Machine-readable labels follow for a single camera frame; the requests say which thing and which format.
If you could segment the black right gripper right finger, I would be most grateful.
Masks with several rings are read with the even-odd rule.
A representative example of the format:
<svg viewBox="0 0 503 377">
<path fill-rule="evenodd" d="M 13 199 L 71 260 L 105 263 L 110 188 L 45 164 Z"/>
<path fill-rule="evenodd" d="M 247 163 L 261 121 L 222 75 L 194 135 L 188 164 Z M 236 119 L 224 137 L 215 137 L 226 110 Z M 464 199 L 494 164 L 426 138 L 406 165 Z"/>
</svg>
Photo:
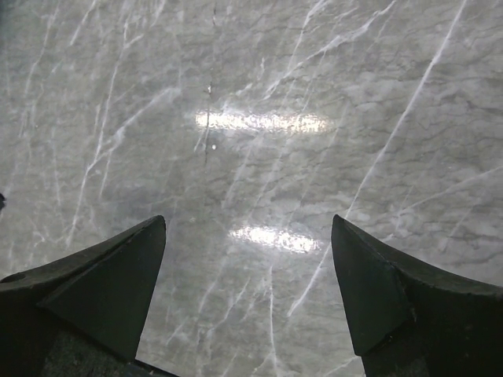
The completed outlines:
<svg viewBox="0 0 503 377">
<path fill-rule="evenodd" d="M 429 265 L 339 215 L 332 254 L 367 376 L 500 376 L 502 289 Z"/>
</svg>

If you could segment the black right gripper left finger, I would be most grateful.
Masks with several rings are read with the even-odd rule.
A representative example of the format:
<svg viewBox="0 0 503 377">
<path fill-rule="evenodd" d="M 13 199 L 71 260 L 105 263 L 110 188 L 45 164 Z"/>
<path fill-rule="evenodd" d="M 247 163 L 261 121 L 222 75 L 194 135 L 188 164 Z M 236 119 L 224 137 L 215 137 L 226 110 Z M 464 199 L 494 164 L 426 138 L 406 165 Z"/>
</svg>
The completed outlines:
<svg viewBox="0 0 503 377">
<path fill-rule="evenodd" d="M 165 243 L 165 219 L 155 216 L 3 278 L 2 375 L 162 375 L 136 355 Z"/>
</svg>

